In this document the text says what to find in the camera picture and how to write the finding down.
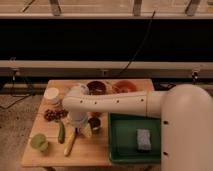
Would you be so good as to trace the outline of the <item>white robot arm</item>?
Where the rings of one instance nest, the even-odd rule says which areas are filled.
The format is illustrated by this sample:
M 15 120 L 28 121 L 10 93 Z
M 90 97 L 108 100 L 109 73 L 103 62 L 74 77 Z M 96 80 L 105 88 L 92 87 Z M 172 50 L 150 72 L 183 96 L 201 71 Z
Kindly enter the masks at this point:
M 159 118 L 161 171 L 213 171 L 213 97 L 197 85 L 108 95 L 74 86 L 62 105 L 75 121 L 91 111 Z

